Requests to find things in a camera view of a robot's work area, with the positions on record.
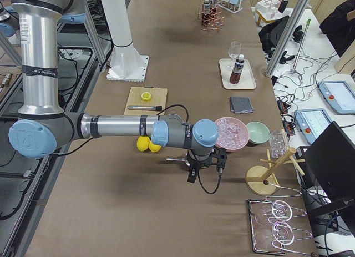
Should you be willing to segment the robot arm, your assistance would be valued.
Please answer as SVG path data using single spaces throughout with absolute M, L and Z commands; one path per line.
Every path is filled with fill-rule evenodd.
M 78 110 L 64 110 L 58 102 L 57 24 L 83 23 L 85 0 L 11 0 L 19 16 L 23 105 L 8 131 L 14 150 L 28 158 L 56 154 L 72 141 L 104 136 L 150 137 L 162 147 L 186 149 L 188 182 L 200 179 L 200 170 L 214 165 L 222 173 L 227 161 L 224 148 L 216 146 L 217 125 L 208 119 L 195 124 L 175 114 L 91 115 L 80 98 Z

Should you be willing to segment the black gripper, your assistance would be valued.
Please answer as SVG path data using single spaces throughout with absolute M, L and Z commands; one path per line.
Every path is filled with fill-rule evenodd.
M 196 155 L 193 150 L 189 150 L 186 156 L 186 163 L 189 165 L 187 181 L 195 183 L 198 171 L 202 167 L 214 165 L 219 174 L 223 173 L 227 161 L 227 151 L 225 148 L 213 147 L 211 153 L 207 156 Z

